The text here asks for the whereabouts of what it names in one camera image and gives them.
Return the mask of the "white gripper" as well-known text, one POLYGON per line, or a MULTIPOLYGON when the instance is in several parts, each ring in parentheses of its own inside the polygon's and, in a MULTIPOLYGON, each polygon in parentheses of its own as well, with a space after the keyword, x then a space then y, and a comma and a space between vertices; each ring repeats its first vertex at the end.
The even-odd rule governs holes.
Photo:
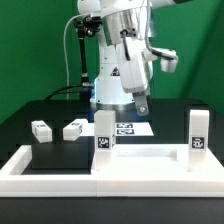
POLYGON ((149 86, 149 77, 152 72, 151 62, 143 58, 146 49, 144 42, 126 38, 126 43, 121 42, 115 47, 121 85, 125 93, 133 93, 133 99, 139 116, 149 113, 145 91, 149 86))

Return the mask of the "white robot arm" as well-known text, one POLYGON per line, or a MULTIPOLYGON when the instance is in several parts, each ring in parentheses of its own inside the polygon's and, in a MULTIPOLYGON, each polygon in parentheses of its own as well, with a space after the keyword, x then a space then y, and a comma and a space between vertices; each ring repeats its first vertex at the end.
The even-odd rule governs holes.
POLYGON ((140 116, 149 113, 152 62, 159 60, 164 72, 173 72, 178 63, 175 51, 151 45, 153 11, 189 1, 78 0, 84 34, 98 37, 100 72, 94 81, 93 105, 123 109, 133 104, 140 116))

